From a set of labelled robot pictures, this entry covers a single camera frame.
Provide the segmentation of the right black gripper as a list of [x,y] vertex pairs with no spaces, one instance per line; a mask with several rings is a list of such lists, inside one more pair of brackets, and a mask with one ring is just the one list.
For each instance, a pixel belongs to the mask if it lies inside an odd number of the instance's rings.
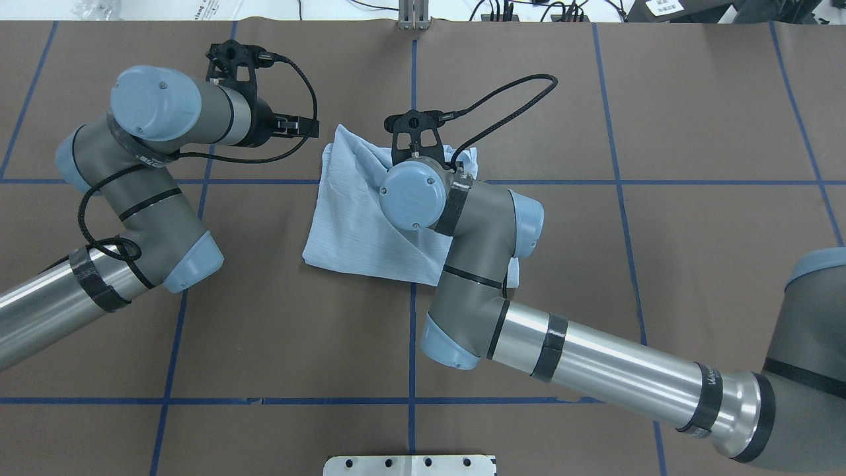
[[[453,112],[441,110],[409,110],[405,114],[385,118],[385,130],[393,135],[391,161],[396,166],[414,157],[429,157],[441,167],[447,167],[438,128],[453,120]],[[432,132],[434,143],[423,144],[425,132]]]

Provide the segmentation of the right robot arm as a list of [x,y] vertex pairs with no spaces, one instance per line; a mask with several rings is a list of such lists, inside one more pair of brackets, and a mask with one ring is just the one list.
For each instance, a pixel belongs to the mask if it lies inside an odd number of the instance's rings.
[[386,120],[411,133],[379,190],[399,229],[452,241],[421,335],[429,358],[458,370],[480,359],[624,410],[711,445],[732,467],[844,470],[844,249],[813,184],[697,180],[540,186],[552,215],[580,214],[588,241],[556,242],[547,294],[593,301],[554,313],[505,295],[508,260],[531,255],[540,202],[475,180],[438,147],[428,112]]

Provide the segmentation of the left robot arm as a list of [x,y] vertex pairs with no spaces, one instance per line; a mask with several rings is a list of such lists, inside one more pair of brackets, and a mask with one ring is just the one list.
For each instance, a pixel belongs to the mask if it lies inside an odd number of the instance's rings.
[[208,229],[167,170],[193,143],[260,147],[271,138],[319,136],[311,116],[273,112],[258,96],[256,70],[284,63],[277,52],[236,40],[212,44],[205,79],[171,67],[121,72],[108,110],[57,148],[63,179],[82,193],[85,243],[2,295],[1,365],[6,370],[148,290],[187,290],[223,266]]

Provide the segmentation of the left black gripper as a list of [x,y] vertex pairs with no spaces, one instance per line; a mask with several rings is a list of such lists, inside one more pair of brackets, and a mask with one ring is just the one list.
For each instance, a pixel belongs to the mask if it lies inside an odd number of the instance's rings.
[[223,89],[229,99],[232,120],[218,142],[231,147],[260,147],[277,138],[319,138],[319,120],[302,116],[277,116],[258,97],[257,67],[270,67],[273,60],[262,46],[242,45],[236,40],[211,44],[206,81]]

